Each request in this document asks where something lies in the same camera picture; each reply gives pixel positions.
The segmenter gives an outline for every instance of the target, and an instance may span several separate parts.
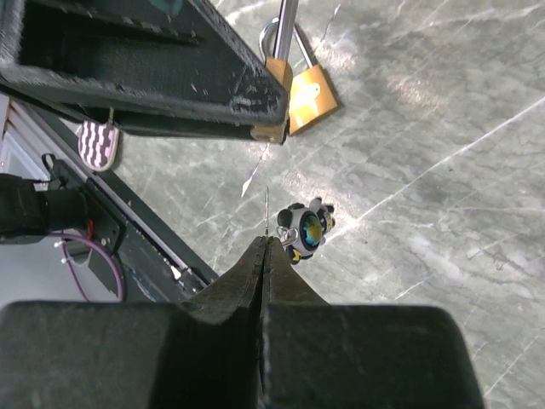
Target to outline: gray marble surface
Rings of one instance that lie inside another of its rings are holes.
[[[279,0],[215,4],[257,50]],[[266,185],[275,211],[322,196],[336,231],[297,267],[319,294],[443,307],[489,407],[545,407],[545,2],[301,0],[298,20],[339,112],[283,147],[128,137],[118,174],[219,273],[263,233]]]

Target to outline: needle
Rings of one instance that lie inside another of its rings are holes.
[[[265,187],[265,236],[269,236],[269,186]]]

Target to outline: panda figurine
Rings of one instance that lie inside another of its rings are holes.
[[[277,232],[291,264],[311,258],[325,243],[325,235],[335,227],[334,211],[332,205],[315,198],[308,207],[294,203],[278,213]]]

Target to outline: blue and yellow globe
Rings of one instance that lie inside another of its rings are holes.
[[[309,247],[318,247],[322,239],[322,224],[314,214],[305,216],[301,224],[301,239]]]

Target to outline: toy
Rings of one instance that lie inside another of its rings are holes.
[[[277,234],[291,264],[311,258],[335,227],[334,207],[315,198],[308,207],[294,203],[278,213]]]

